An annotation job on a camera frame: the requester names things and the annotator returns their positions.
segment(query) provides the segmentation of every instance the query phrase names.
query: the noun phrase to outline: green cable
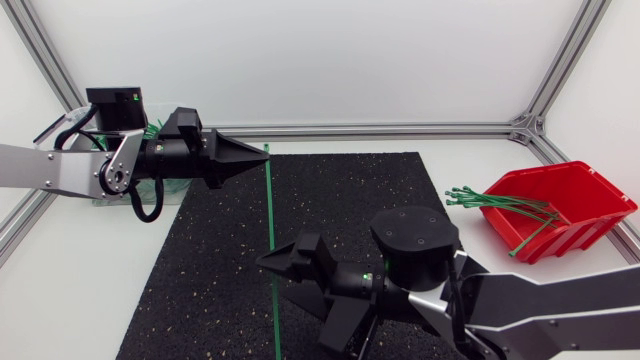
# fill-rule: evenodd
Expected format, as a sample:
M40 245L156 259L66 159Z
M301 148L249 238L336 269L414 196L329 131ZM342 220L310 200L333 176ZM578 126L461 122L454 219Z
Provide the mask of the green cable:
M533 234L531 234L527 239L525 239L518 247L509 252L509 256L513 257L518 254L522 248L524 248L533 238L535 238L544 228L547 226L551 226L555 229L558 227L553 224L554 221L566 221L560 217L560 213L557 211L548 211L545 210L546 207L549 207L549 203L540 200L528 199L521 196L500 196L500 195L488 195L488 194L478 194L475 191L471 190L468 186L463 186L462 189L454 187L451 191L446 191L445 195L451 196L453 200L447 200L447 205L462 205L465 208L473 208L473 207L494 207L499 208L511 212L515 212L524 216L527 216L531 219L539 221L542 224L538 230L536 230Z
M529 243L529 241L531 241L534 237L536 237L538 234L540 234L540 232L542 230L544 230L544 228L549 226L549 224L551 224L552 221L553 221L553 219L549 219L549 220L547 220L547 222L542 224L542 226L540 226L538 228L538 230L534 231L533 234L529 235L529 237L525 241L523 241L520 245L518 245L517 248L513 249L512 251L510 251L509 252L509 256L511 256L511 257L516 256L518 254L518 252L520 250L522 250L522 248L525 247L525 245L527 245Z
M264 151L269 152L269 144L264 144ZM271 191L271 162L265 163L267 177L267 208L269 209L269 250L276 248L276 232L273 225L273 193ZM271 297L273 298L273 333L276 344L276 360L282 360L280 351L280 315L278 314L278 277L271 274Z

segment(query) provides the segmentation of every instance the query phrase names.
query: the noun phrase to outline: speckled black mat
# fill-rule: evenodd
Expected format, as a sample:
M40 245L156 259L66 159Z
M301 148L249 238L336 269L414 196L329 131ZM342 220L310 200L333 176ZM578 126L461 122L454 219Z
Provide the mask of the speckled black mat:
M322 232L338 260L377 262L368 223L381 209L444 213L417 153L272 156L276 244ZM210 191L194 181L120 348L121 359L274 359L266 183L258 168ZM284 281L280 286L291 284ZM326 359L320 322L279 301L283 358ZM419 327L386 322L369 359L458 359Z

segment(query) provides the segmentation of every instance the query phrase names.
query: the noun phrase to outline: white wall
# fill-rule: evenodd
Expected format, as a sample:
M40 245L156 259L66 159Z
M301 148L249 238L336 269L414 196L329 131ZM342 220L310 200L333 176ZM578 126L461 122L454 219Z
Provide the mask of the white wall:
M548 134L640 204L640 1L615 0L548 114ZM630 219L640 227L640 213Z
M11 21L0 9L0 143L32 147L32 140L64 113ZM1 168L0 172L11 169ZM27 193L0 188L0 221Z
M77 85L207 124L507 121L581 0L32 0Z

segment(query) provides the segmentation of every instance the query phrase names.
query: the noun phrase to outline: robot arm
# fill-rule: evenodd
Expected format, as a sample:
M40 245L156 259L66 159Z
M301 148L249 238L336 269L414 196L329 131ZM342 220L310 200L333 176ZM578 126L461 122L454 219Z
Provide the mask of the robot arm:
M0 186L106 200L129 193L136 215L150 222L162 208L162 179L204 178L209 188L219 188L227 178L268 159L267 153L215 130L202 131L194 109L177 108L157 138L144 139L147 118L140 88L93 88L87 89L87 96L91 107L78 123L57 135L53 150L0 145ZM94 116L97 130L82 130ZM34 142L42 142L63 122L58 119ZM107 148L63 149L76 134L105 136ZM135 189L145 178L156 181L156 208L149 215Z
M548 359L565 350L640 349L640 267L538 284L490 274L428 208L379 213L371 232L384 265L333 260L319 234L257 264L302 285L283 296L324 326L319 343L364 359L383 320L420 324L470 359Z

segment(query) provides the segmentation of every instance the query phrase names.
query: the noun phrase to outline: red plastic storage bin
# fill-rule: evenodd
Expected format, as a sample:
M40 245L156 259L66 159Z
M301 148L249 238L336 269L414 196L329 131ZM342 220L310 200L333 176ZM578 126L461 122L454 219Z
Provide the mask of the red plastic storage bin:
M638 206L583 162L542 166L507 173L489 190L491 195L523 196L549 202L567 224L547 226L516 255L534 264L550 255L586 250ZM482 213L513 250L542 225L508 210L481 207Z

